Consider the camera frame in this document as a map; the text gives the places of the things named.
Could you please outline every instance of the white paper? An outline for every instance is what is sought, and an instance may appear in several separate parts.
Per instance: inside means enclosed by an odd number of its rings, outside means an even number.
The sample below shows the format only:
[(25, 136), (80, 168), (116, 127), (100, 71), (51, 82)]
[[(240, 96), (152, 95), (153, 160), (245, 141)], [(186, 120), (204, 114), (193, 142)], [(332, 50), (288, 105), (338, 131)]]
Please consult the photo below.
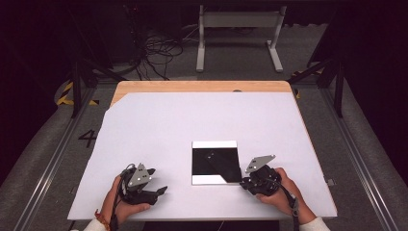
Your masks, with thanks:
[(193, 141), (192, 148), (237, 147), (236, 141)]
[(287, 171), (317, 216), (337, 215), (290, 92), (157, 92), (129, 93), (106, 112), (68, 219), (92, 219), (114, 178), (138, 163), (156, 169), (145, 190), (168, 189), (131, 219), (288, 218), (241, 186), (192, 186), (193, 141), (237, 141), (241, 169), (276, 155), (268, 165)]

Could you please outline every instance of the white sleeve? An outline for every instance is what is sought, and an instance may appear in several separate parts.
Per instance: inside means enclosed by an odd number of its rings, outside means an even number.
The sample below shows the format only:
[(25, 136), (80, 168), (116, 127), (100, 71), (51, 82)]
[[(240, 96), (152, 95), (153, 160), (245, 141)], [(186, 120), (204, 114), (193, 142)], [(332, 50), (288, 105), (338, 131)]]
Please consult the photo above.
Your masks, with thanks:
[(106, 231), (105, 225), (103, 225), (99, 220), (94, 218), (90, 221), (88, 226), (84, 229), (84, 231)]
[(322, 218), (315, 218), (309, 223), (300, 225), (299, 230), (300, 231), (330, 231), (330, 229), (327, 228)]

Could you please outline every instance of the gray floor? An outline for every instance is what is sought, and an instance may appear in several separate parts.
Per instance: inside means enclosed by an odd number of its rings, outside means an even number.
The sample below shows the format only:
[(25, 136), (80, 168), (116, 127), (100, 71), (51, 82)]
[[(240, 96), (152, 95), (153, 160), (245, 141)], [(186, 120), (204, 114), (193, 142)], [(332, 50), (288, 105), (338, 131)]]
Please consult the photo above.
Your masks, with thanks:
[[(325, 26), (283, 28), (277, 50), (284, 67), (283, 73), (276, 73), (265, 46), (270, 36), (268, 30), (255, 30), (248, 35), (232, 31), (214, 30), (206, 38), (206, 63), (203, 73), (195, 72), (197, 42), (185, 44), (182, 55), (167, 66), (166, 76), (177, 80), (286, 80), (294, 71), (303, 70), (314, 51)], [(151, 70), (151, 79), (157, 80)], [(137, 79), (136, 73), (126, 75)], [(338, 120), (327, 94), (332, 88), (320, 90), (311, 77), (293, 86), (300, 92), (297, 103), (305, 121), (312, 143), (316, 149), (323, 173), (327, 179), (336, 182), (330, 186), (334, 202), (338, 208), (338, 217), (326, 221), (331, 230), (408, 230), (405, 219), (408, 211), (408, 189), (393, 168), (376, 136), (370, 129), (352, 92), (345, 85), (343, 112), (344, 119)], [(87, 147), (88, 141), (78, 138), (89, 130), (100, 129), (103, 116), (109, 108), (115, 92), (115, 82), (101, 80), (92, 92), (92, 99), (99, 100), (98, 106), (87, 106), (80, 116), (63, 150), (63, 158), (56, 165), (52, 181), (46, 184), (43, 198), (38, 208), (30, 214), (25, 226), (27, 230), (68, 230), (71, 221), (67, 220), (71, 203), (75, 196), (82, 174), (91, 155), (94, 142)], [(13, 230), (26, 204), (41, 180), (44, 170), (52, 160), (56, 150), (61, 148), (60, 140), (66, 135), (72, 106), (61, 105), (55, 114), (43, 125), (33, 138), (0, 189), (0, 230)], [(353, 144), (367, 167), (374, 184), (367, 188), (365, 177), (353, 161), (349, 142), (344, 138), (341, 125), (345, 124)], [(375, 201), (370, 197), (369, 189), (378, 190), (395, 225), (388, 228), (383, 224), (381, 211), (376, 210)], [(76, 221), (73, 228), (82, 230), (87, 221)], [(120, 230), (141, 230), (142, 222), (128, 222)], [(281, 230), (292, 230), (292, 222), (283, 220)]]

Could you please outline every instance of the person's hand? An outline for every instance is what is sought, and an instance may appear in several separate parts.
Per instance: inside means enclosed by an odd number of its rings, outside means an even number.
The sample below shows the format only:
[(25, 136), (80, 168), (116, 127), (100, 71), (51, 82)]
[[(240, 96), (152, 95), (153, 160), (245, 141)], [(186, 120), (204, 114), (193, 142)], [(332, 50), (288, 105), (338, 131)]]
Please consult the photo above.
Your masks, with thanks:
[[(316, 218), (315, 214), (309, 209), (309, 207), (306, 205), (306, 202), (304, 201), (302, 194), (297, 187), (297, 185), (294, 183), (294, 181), (288, 177), (286, 174), (285, 170), (281, 167), (278, 167), (275, 169), (275, 171), (282, 177), (282, 186), (285, 187), (290, 193), (292, 193), (294, 196), (297, 198), (298, 202), (298, 217), (299, 217), (299, 223), (300, 224), (305, 224), (309, 223), (310, 221), (314, 220)], [(278, 192), (274, 193), (271, 196), (266, 196), (263, 194), (256, 194), (256, 197), (261, 200), (262, 202), (266, 204), (270, 204), (275, 206), (279, 211), (282, 213), (285, 213), (289, 216), (292, 215), (292, 209), (289, 206), (289, 201), (288, 198), (286, 197), (285, 193), (281, 188), (279, 188)]]
[[(112, 216), (112, 209), (114, 206), (117, 186), (120, 182), (120, 176), (117, 176), (112, 184), (111, 189), (108, 191), (105, 200), (102, 205), (101, 215), (103, 215), (104, 219), (110, 223), (111, 216)], [(130, 205), (123, 201), (120, 201), (116, 207), (116, 217), (118, 224), (123, 223), (129, 216), (142, 212), (150, 208), (150, 205), (147, 203), (137, 204), (137, 205)]]

